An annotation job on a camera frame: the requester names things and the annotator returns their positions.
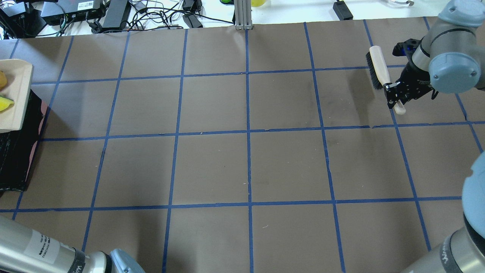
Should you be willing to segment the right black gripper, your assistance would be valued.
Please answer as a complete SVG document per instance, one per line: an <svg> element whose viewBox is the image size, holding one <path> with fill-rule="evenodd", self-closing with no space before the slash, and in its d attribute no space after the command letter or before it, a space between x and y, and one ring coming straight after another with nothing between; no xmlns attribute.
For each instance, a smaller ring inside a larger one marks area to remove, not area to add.
<svg viewBox="0 0 485 273"><path fill-rule="evenodd" d="M435 92L431 86L429 72L407 64L401 72L398 82L385 83L385 93L397 93L399 100L387 99L389 109L402 110L402 104L417 100L429 92Z"/></svg>

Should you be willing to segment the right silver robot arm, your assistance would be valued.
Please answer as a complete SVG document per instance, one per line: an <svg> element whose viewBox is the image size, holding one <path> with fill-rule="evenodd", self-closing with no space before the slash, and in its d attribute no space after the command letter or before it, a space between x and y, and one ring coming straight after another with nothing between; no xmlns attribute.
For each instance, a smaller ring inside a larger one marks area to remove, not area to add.
<svg viewBox="0 0 485 273"><path fill-rule="evenodd" d="M405 103L429 92L436 96L483 90L484 47L477 44L475 34L483 23L484 1L449 1L423 38L395 45L393 55L408 60L395 82L390 79L381 48L372 46L367 60L374 68L374 87L383 88L388 107L402 115ZM471 171L462 190L464 226L405 268L405 273L484 272L484 153Z"/></svg>

